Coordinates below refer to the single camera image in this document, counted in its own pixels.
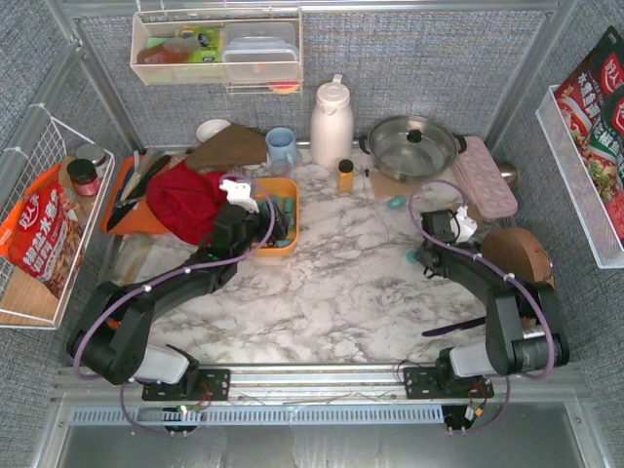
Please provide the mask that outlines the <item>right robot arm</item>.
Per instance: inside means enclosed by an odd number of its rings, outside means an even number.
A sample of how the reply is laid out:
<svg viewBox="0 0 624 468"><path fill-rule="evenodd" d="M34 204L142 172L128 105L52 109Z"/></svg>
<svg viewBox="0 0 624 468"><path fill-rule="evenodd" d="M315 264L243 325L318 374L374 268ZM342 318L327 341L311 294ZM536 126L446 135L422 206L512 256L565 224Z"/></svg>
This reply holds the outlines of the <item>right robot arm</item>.
<svg viewBox="0 0 624 468"><path fill-rule="evenodd" d="M569 346L551 285L505 273L473 246L455 242L445 211L414 216L424 241L415 257L425 269L468 290L486 309L482 341L440 354L457 377L522 373L543 378L568 364Z"/></svg>

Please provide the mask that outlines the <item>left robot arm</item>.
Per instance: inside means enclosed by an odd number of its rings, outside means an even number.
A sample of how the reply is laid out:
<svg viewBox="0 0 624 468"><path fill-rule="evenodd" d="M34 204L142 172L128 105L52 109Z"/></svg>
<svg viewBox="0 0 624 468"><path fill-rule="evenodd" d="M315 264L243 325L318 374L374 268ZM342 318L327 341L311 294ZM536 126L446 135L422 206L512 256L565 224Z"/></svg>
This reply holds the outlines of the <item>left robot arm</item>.
<svg viewBox="0 0 624 468"><path fill-rule="evenodd" d="M131 380L192 385L197 362L172 346L149 344L154 321L183 303L214 293L236 274L238 265L264 244L287 238L289 218L272 201L250 211L227 204L206 245L180 266L142 283L96 287L67 343L74 374L103 378L113 385Z"/></svg>

